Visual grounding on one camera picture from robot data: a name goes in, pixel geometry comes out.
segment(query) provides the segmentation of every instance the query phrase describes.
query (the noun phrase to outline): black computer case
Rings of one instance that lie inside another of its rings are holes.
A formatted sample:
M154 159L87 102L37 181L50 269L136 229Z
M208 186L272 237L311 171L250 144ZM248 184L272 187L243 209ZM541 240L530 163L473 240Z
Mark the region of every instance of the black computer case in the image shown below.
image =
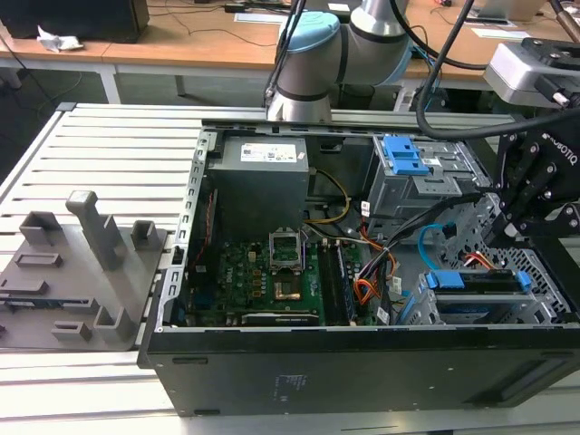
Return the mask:
M2 0L0 19L13 38L34 38L37 26L81 40L134 44L147 26L147 0Z

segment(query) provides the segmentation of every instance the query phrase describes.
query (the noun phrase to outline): sticker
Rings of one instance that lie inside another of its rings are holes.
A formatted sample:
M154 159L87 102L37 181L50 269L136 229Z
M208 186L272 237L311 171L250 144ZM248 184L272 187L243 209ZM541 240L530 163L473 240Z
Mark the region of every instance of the sticker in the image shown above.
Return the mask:
M389 313L384 311L382 307L379 307L377 310L377 317L383 322L384 324L389 324Z
M394 276L392 278L391 291L393 293L396 293L397 295L402 295L401 283L402 283L402 279L400 279L398 276Z
M351 8L348 7L348 5L345 5L344 3L329 3L328 8L331 11L336 12L351 12Z
M431 165L431 166L441 166L441 162L439 161L439 159L434 158L434 159L421 159L423 161L423 163L425 163L426 165Z
M371 215L371 203L368 201L361 201L361 214L368 218Z
M296 146L287 143L245 143L242 145L241 159L242 161L296 163Z
M274 401L289 402L305 386L308 376L305 374L280 374L274 379Z

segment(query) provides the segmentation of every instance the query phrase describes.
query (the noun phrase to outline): wooden desk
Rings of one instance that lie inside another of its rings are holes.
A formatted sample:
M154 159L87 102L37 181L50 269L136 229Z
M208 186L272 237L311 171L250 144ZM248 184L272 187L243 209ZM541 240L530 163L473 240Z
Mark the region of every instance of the wooden desk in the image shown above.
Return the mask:
M119 73L175 75L178 94L183 94L183 76L241 79L266 77L274 65L279 29L277 24L237 23L233 14L226 14L218 7L223 4L221 2L197 8L174 7L169 10L165 7L165 0L149 0L149 4L150 25L136 44L83 42L86 48L78 52L51 53L34 40L8 38L7 42L27 67L99 73L111 103L121 102L117 83ZM168 4L184 6L179 0L169 0ZM432 0L411 0L407 16L411 24L425 27L430 46L439 50L459 10L459 6L436 8ZM531 23L507 30L525 30L532 36L568 41L559 24L549 19L553 16L549 7L545 11L545 17L537 17ZM450 55L467 63L488 63L498 44L503 41L479 38L471 30L472 27L464 26ZM416 32L422 37L420 29L416 29ZM3 46L0 46L1 66L19 67ZM405 102L421 86L427 72L423 61L411 61L404 79L398 83L402 92L399 94L397 109L408 108ZM480 71L445 65L442 72L442 87L487 89Z

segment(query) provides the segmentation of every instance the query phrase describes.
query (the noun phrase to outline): blue plastic latch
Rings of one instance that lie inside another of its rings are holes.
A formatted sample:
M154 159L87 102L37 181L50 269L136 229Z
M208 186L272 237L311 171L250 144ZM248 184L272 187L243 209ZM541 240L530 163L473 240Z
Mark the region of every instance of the blue plastic latch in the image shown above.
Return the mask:
M524 293L528 293L532 289L532 279L523 270L516 273L516 280L519 282Z
M435 276L439 288L465 288L463 278L457 270L433 270L429 275Z
M411 139L401 136L385 136L382 141L385 156L392 163L392 172L395 175L427 175L429 168L425 166L420 152Z
M431 272L425 276L427 278L427 285L429 288L437 288L439 287L439 282L437 282L437 277Z

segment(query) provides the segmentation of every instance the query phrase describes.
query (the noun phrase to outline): power supply label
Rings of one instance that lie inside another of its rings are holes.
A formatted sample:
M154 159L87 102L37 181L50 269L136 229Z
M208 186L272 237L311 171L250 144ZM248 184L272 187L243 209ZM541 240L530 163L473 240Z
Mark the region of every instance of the power supply label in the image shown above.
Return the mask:
M296 146L284 143L245 143L242 161L296 163Z

